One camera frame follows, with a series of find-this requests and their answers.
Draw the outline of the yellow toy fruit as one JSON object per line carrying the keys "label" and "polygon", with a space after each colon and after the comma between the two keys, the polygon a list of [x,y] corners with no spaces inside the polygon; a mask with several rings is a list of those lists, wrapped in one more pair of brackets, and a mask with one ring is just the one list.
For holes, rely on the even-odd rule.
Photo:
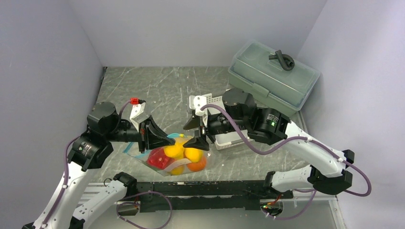
{"label": "yellow toy fruit", "polygon": [[203,157],[204,152],[196,148],[185,148],[184,156],[190,160],[192,163],[198,163]]}

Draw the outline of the red toy strawberry with leaves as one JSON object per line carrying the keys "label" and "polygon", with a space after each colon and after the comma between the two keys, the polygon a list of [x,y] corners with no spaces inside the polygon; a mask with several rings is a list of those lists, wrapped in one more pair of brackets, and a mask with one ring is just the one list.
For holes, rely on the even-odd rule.
{"label": "red toy strawberry with leaves", "polygon": [[165,156],[163,148],[156,148],[149,153],[147,164],[163,170],[172,163],[172,158]]}

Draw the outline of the white perforated plastic basket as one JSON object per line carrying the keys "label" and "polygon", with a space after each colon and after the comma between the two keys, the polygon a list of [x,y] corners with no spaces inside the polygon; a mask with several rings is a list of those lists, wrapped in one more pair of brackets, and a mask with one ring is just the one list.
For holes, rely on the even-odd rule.
{"label": "white perforated plastic basket", "polygon": [[[222,109],[225,109],[222,102],[222,96],[213,97],[212,93],[204,94],[203,96],[206,97],[208,104],[215,104]],[[237,132],[215,135],[215,147],[217,150],[223,150],[243,143],[243,140]]]}

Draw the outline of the clear zip top bag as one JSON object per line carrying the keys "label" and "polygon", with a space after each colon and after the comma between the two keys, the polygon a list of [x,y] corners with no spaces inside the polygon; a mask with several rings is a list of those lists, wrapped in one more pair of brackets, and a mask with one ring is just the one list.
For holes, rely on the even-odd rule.
{"label": "clear zip top bag", "polygon": [[135,155],[130,153],[134,143],[129,143],[123,153],[162,176],[179,176],[206,169],[210,153],[196,148],[183,147],[183,144],[192,138],[190,135],[172,133],[168,135],[168,138],[175,140],[175,144],[145,150],[144,153]]}

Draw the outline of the orange toy tangerine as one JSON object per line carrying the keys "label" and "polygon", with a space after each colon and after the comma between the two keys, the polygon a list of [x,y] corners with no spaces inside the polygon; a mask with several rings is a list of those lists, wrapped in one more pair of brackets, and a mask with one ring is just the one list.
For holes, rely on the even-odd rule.
{"label": "orange toy tangerine", "polygon": [[206,164],[207,164],[207,159],[206,159],[206,157],[203,156],[199,162],[189,163],[186,166],[191,172],[198,172],[198,171],[204,170],[206,167]]}

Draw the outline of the yellow toy lemon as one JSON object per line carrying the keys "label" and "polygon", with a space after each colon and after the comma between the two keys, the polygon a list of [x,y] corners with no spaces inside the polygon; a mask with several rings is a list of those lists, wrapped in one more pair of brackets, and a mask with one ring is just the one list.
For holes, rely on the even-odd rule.
{"label": "yellow toy lemon", "polygon": [[165,156],[167,157],[173,158],[175,160],[184,158],[184,147],[182,142],[176,142],[174,145],[165,146],[163,150]]}

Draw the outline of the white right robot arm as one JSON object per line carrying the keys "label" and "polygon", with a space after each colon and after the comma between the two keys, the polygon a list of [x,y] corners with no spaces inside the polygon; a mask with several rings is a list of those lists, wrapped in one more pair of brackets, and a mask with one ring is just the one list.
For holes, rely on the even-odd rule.
{"label": "white right robot arm", "polygon": [[269,198],[309,188],[337,195],[352,186],[352,174],[347,171],[354,162],[351,150],[325,146],[280,111],[257,106],[250,93],[237,88],[227,90],[219,104],[210,103],[206,96],[191,95],[188,109],[192,116],[184,129],[195,132],[183,145],[185,148],[208,151],[217,135],[237,133],[247,145],[254,140],[271,146],[271,152],[284,149],[307,162],[300,169],[269,172],[263,185],[263,192]]}

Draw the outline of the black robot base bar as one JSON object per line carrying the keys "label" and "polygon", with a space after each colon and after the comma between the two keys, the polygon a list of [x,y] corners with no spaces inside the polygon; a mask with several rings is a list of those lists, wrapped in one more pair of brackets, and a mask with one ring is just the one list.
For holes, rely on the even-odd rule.
{"label": "black robot base bar", "polygon": [[270,188],[266,180],[134,181],[120,202],[138,203],[141,213],[160,210],[260,210],[267,201],[292,199],[292,191]]}

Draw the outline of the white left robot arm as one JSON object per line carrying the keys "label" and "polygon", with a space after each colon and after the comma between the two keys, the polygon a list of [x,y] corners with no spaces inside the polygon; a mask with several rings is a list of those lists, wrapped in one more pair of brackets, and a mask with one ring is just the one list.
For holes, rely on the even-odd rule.
{"label": "white left robot arm", "polygon": [[65,148],[64,173],[42,214],[27,229],[86,229],[110,205],[139,195],[137,180],[125,173],[116,174],[103,191],[80,205],[91,178],[113,152],[113,142],[137,143],[147,154],[147,162],[170,175],[185,169],[199,171],[205,149],[192,145],[189,136],[171,137],[146,113],[146,102],[131,98],[130,119],[122,117],[111,102],[97,103],[87,116],[84,133]]}

